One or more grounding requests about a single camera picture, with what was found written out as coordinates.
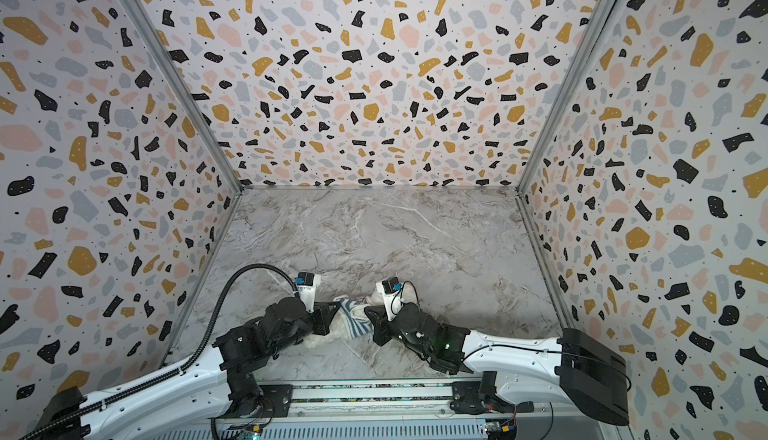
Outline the white fluffy teddy bear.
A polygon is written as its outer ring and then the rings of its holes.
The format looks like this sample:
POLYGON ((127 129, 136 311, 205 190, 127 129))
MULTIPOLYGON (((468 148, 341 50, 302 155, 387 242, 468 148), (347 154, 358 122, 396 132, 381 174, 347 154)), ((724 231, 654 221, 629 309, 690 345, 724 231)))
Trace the white fluffy teddy bear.
POLYGON ((307 348, 315 348, 333 340, 352 340, 370 335, 373 330, 371 320, 365 314, 369 304, 352 299, 339 300, 340 308, 334 315, 327 335, 311 334, 303 344, 307 348))

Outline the blue white striped knit sweater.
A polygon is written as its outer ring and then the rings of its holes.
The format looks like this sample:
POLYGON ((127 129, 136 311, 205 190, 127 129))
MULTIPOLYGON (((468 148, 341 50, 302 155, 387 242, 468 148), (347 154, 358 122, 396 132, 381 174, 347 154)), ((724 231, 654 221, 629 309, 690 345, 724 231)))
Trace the blue white striped knit sweater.
POLYGON ((341 339, 354 339, 373 332, 371 322, 365 314, 365 302, 344 296, 335 298, 341 307, 334 317, 330 333, 341 339))

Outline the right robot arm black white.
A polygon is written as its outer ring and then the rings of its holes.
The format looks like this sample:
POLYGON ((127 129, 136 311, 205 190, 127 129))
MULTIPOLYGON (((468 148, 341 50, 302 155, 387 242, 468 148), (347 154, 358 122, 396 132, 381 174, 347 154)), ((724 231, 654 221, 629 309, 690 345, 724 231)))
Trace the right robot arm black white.
POLYGON ((487 395, 504 406, 564 401, 599 422, 629 424, 625 360, 578 329, 538 340, 498 337, 440 323, 413 302, 395 314, 383 306, 368 306, 364 313, 377 345, 397 340, 443 374, 486 375, 494 381, 487 395))

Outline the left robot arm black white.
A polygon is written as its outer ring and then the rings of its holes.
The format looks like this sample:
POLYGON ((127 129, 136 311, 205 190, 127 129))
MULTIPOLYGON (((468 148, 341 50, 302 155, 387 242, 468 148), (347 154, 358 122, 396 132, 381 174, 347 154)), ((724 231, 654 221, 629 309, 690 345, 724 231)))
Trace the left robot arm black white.
POLYGON ((254 377, 288 347, 326 335, 340 303, 307 307, 289 296, 153 374, 84 395, 76 387, 48 403, 30 439, 149 439, 202 418, 245 417, 268 408, 254 377))

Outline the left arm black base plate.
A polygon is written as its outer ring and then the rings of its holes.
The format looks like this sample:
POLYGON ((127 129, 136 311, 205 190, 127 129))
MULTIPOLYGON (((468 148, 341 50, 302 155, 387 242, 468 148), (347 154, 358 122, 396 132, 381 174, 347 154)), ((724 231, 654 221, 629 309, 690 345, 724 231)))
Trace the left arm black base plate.
POLYGON ((243 393, 233 400, 216 418, 285 418, 290 409, 293 392, 292 384, 259 384, 253 392, 243 393))

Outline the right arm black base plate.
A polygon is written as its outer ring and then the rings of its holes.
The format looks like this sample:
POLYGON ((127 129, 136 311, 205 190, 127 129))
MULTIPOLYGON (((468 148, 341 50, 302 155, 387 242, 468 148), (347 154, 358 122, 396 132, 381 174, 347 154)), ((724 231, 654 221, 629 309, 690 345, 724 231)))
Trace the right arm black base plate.
POLYGON ((534 404, 509 403, 503 400, 488 382, 457 381, 451 383, 452 400, 450 409, 457 414, 485 415, 491 413, 514 414, 532 413, 534 404))

